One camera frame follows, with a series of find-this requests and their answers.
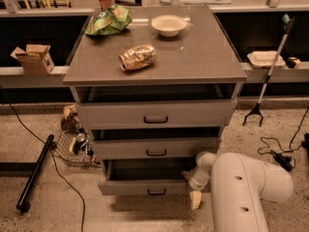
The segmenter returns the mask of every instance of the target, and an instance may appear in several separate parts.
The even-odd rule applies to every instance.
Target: concrete floor
[[[261,156],[257,150],[265,144],[261,136],[276,137],[288,150],[309,101],[271,100],[262,103],[264,123],[259,127],[256,116],[242,125],[244,116],[255,100],[241,99],[230,125],[222,136],[218,154],[235,152],[276,163],[271,155]],[[16,104],[20,120],[39,138],[46,140],[52,133],[58,141],[64,104]],[[7,105],[0,106],[0,161],[35,161],[42,143],[20,125]],[[309,129],[309,115],[295,137],[295,149]],[[269,141],[271,149],[279,152],[278,145]],[[285,203],[263,201],[270,232],[307,231],[309,227],[309,163],[305,149],[290,154],[296,160],[291,172],[295,191]],[[85,200],[84,231],[213,231],[211,195],[203,194],[199,210],[190,210],[189,196],[103,196],[98,182],[103,179],[100,169],[68,167],[56,158],[60,173],[81,193]],[[76,192],[58,176],[48,153],[40,178],[30,196],[31,208],[22,214],[16,207],[27,178],[0,177],[0,231],[80,231],[83,204]]]

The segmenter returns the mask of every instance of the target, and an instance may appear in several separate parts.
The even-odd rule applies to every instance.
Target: gray tabletop
[[[208,7],[130,7],[133,21],[120,34],[84,35],[64,82],[73,86],[244,82],[246,75]],[[165,38],[151,26],[159,15],[178,15],[188,26]],[[123,72],[118,56],[140,44],[152,44],[156,61]]]

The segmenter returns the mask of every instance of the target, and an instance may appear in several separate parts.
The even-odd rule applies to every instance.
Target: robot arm
[[[197,166],[189,172],[188,182],[194,197],[193,194],[203,187],[202,184],[195,185],[196,180],[203,180],[200,176],[211,177],[214,231],[267,232],[261,199],[271,202],[289,199],[294,191],[290,174],[278,165],[240,154],[227,153],[216,160],[208,154],[197,157]],[[199,164],[204,162],[200,161],[202,156],[208,162],[205,166]]]

